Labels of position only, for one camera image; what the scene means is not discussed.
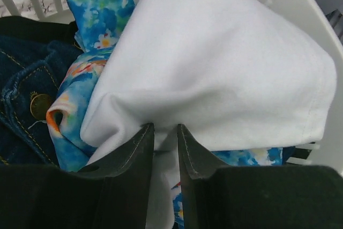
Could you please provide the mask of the blue floral garment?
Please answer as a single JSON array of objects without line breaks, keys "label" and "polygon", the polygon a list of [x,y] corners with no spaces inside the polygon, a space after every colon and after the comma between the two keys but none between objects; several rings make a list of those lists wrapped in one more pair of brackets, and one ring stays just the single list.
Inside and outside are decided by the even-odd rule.
[{"label": "blue floral garment", "polygon": [[210,137],[229,100],[220,91],[234,74],[224,39],[241,24],[226,0],[67,0],[83,53],[69,67],[47,111],[61,169],[75,172],[155,125],[154,151],[171,164],[168,211],[148,228],[184,227],[173,128]]}]

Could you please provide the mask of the blue denim shorts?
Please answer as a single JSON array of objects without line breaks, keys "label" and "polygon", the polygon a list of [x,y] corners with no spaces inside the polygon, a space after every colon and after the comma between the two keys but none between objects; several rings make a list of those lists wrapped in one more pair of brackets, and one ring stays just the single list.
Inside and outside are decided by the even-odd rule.
[{"label": "blue denim shorts", "polygon": [[1,165],[58,165],[46,112],[80,49],[1,36]]}]

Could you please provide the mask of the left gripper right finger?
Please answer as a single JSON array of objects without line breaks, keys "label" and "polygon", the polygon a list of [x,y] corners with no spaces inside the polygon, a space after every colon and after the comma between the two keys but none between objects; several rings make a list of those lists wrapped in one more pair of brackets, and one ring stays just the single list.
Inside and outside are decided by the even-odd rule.
[{"label": "left gripper right finger", "polygon": [[342,228],[327,166],[229,166],[177,126],[185,228]]}]

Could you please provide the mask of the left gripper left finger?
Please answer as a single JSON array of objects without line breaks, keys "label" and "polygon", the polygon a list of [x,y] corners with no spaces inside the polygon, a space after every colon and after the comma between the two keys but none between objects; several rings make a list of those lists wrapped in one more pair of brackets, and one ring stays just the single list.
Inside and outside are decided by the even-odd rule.
[{"label": "left gripper left finger", "polygon": [[144,228],[154,126],[78,172],[1,167],[1,228]]}]

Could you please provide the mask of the light grey cloth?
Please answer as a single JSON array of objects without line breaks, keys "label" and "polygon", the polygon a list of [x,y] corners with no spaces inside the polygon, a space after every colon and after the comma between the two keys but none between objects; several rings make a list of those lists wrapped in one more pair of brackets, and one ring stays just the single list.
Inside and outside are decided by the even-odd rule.
[{"label": "light grey cloth", "polygon": [[257,0],[139,0],[94,88],[90,162],[155,126],[147,228],[172,228],[176,126],[211,151],[323,138],[337,75],[309,35]]}]

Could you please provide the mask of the black skirt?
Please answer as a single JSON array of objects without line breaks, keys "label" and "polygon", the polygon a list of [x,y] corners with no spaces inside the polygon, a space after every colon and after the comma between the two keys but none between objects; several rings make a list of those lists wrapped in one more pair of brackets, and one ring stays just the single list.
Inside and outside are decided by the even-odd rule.
[{"label": "black skirt", "polygon": [[68,24],[37,21],[21,16],[1,18],[1,35],[39,43],[53,40],[74,43],[74,35],[78,31],[76,22]]}]

